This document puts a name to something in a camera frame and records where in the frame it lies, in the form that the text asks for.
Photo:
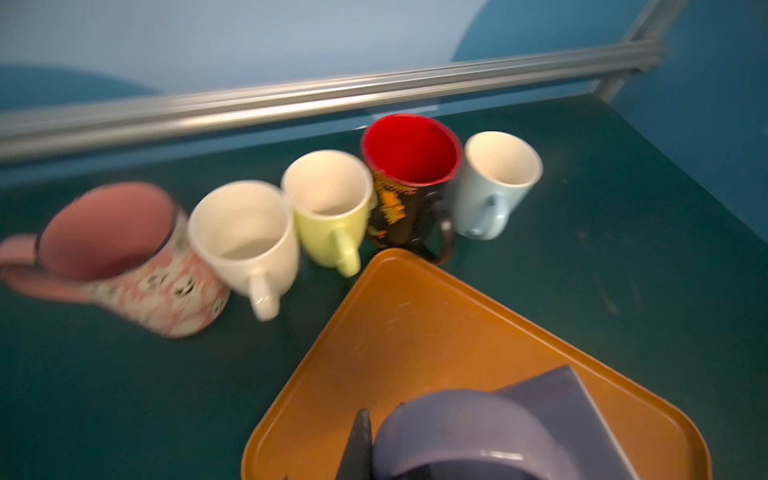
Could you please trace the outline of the light blue mug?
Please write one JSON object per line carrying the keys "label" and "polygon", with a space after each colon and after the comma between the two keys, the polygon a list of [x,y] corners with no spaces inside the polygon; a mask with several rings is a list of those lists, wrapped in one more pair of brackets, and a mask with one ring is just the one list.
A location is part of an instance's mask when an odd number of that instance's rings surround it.
{"label": "light blue mug", "polygon": [[495,239],[541,179],[541,157],[526,141],[501,131],[470,137],[464,156],[454,190],[455,231],[467,238]]}

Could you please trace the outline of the black skull mug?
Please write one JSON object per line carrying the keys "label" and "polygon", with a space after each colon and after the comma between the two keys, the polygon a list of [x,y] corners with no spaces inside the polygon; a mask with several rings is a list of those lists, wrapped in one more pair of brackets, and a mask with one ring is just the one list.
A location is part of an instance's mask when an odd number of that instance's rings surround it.
{"label": "black skull mug", "polygon": [[450,260],[455,232],[447,191],[463,163],[454,132],[429,117],[388,115],[365,130],[361,153],[374,186],[369,240],[381,249],[409,250],[433,264]]}

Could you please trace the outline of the pink ghost mug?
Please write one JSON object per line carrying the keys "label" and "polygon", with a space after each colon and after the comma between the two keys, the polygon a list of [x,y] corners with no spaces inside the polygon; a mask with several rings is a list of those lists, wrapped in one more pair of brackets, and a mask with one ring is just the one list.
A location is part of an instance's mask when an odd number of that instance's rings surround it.
{"label": "pink ghost mug", "polygon": [[79,196],[39,234],[1,243],[1,278],[43,300],[91,304],[165,338],[207,328],[230,289],[191,247],[162,188],[119,182]]}

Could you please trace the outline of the lavender mug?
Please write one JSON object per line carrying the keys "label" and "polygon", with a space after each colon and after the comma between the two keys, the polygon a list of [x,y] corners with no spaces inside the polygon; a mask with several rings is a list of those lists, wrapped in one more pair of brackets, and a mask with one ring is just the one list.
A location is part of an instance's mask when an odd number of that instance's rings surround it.
{"label": "lavender mug", "polygon": [[443,390],[399,405],[372,449],[378,479],[635,479],[584,383],[563,366],[485,392]]}

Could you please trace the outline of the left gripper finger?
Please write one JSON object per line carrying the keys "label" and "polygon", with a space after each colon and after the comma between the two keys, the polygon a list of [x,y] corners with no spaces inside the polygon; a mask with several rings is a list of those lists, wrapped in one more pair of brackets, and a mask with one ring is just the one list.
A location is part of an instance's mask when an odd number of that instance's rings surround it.
{"label": "left gripper finger", "polygon": [[373,436],[368,409],[357,412],[336,474],[336,480],[374,480]]}

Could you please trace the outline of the light green mug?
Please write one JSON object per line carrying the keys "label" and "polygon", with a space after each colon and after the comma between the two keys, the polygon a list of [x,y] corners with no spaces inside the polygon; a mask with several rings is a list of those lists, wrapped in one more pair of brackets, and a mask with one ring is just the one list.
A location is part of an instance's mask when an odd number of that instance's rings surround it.
{"label": "light green mug", "polygon": [[373,194],[372,175],[363,162],[338,150],[310,152],[286,169],[281,189],[293,206],[308,256],[346,278],[358,274]]}

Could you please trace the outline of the aluminium frame right post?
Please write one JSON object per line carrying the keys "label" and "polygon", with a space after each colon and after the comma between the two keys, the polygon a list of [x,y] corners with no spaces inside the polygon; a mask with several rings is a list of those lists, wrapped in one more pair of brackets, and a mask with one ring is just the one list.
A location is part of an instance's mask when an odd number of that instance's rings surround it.
{"label": "aluminium frame right post", "polygon": [[688,4],[688,0],[649,1],[631,25],[616,67],[593,83],[591,93],[610,103],[636,73],[655,67],[663,55],[666,32]]}

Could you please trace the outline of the orange plastic tray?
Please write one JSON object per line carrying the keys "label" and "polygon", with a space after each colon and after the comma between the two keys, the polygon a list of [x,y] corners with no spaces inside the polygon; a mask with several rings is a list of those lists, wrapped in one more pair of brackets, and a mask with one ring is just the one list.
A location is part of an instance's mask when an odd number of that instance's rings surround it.
{"label": "orange plastic tray", "polygon": [[443,389],[491,391],[572,367],[643,479],[709,479],[677,407],[415,255],[377,254],[251,434],[245,479],[330,479],[352,421]]}

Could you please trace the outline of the cream white mug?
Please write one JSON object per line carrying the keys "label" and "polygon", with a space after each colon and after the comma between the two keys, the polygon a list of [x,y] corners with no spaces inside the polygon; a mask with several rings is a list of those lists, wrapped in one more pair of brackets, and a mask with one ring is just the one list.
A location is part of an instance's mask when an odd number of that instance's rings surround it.
{"label": "cream white mug", "polygon": [[250,300],[259,321],[279,315],[300,259],[293,208],[282,190],[257,180],[222,185],[195,206],[187,235],[215,273]]}

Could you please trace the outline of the aluminium frame back bar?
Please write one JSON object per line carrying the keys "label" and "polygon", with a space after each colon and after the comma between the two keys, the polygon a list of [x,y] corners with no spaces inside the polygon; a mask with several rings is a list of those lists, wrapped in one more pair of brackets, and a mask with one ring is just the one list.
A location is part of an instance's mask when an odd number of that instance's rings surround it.
{"label": "aluminium frame back bar", "polygon": [[132,98],[4,113],[1,161],[147,144],[446,96],[595,78],[622,45],[253,88]]}

